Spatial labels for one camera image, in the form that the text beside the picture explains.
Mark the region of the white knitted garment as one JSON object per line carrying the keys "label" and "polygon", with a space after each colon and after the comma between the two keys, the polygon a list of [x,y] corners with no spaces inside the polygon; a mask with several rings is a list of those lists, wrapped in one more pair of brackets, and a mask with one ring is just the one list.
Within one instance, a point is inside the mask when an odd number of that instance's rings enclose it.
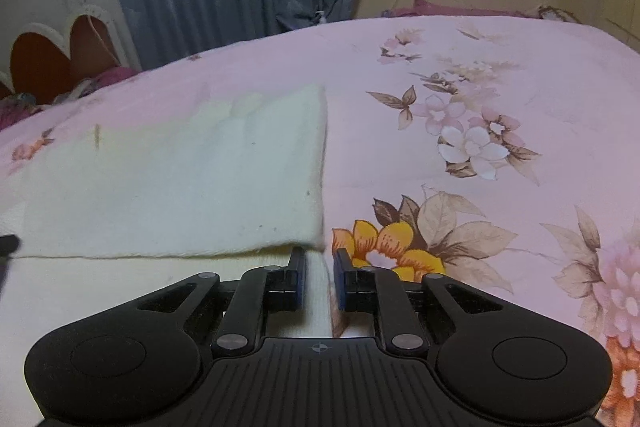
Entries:
{"label": "white knitted garment", "polygon": [[21,241],[1,294],[1,337],[67,321],[198,270],[234,277],[302,246],[305,309],[293,335],[329,335],[321,178],[326,96],[309,86],[208,103],[45,148],[1,184]]}

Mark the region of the red white heart headboard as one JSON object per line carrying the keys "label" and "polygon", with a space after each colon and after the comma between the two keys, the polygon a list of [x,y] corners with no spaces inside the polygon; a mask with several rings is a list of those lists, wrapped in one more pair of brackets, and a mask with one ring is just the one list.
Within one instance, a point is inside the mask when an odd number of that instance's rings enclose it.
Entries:
{"label": "red white heart headboard", "polygon": [[10,45],[1,84],[11,93],[35,88],[45,95],[54,87],[70,87],[107,69],[129,65],[111,14],[85,4],[67,17],[63,31],[43,23],[24,26]]}

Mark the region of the pink floral bed sheet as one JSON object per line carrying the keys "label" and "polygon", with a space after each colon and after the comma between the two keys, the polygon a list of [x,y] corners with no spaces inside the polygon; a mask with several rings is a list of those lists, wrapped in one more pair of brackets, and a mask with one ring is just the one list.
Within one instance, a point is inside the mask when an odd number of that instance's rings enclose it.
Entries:
{"label": "pink floral bed sheet", "polygon": [[[514,17],[370,18],[209,50],[49,107],[1,133],[1,184],[45,148],[208,103],[309,87],[326,96],[321,198],[329,335],[368,322],[337,308],[332,268],[417,282],[444,274],[577,327],[605,347],[607,426],[639,421],[639,57],[599,29]],[[280,265],[262,262],[258,265]],[[150,291],[143,291],[114,305]],[[73,319],[61,325],[73,322]],[[40,412],[28,343],[1,337],[1,421]]]}

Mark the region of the magenta pillow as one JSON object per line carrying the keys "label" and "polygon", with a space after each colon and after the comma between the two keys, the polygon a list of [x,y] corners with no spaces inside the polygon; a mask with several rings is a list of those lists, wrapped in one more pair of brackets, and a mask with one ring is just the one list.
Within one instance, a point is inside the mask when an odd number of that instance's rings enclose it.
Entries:
{"label": "magenta pillow", "polygon": [[410,16],[510,16],[519,18],[532,18],[518,11],[484,10],[474,8],[459,8],[436,4],[427,0],[413,0],[411,6],[385,10],[382,17],[410,17]]}

